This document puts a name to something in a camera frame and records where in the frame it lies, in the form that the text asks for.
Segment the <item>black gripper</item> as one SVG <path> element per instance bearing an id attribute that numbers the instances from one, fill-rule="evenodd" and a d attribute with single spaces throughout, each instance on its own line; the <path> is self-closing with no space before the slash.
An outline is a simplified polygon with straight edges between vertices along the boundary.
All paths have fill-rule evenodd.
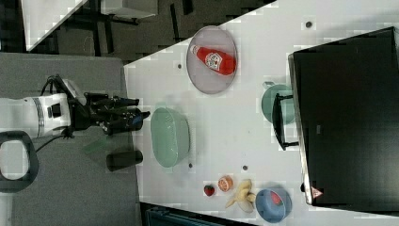
<path id="1" fill-rule="evenodd" d="M 71 125 L 67 127 L 67 135 L 75 131 L 83 131 L 90 126 L 99 126 L 104 133 L 112 136 L 118 133 L 138 131 L 151 112 L 138 109 L 139 100 L 109 97 L 107 94 L 84 94 L 87 102 L 83 105 L 77 99 L 70 99 Z"/>

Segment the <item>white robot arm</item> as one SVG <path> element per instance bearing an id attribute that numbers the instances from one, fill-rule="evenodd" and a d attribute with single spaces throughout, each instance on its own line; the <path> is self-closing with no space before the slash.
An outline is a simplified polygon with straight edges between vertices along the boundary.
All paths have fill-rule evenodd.
<path id="1" fill-rule="evenodd" d="M 99 126 L 104 133 L 138 131 L 149 111 L 138 108 L 138 99 L 87 93 L 83 98 L 65 93 L 1 100 L 3 132 L 23 131 L 31 138 L 71 137 L 75 131 Z"/>

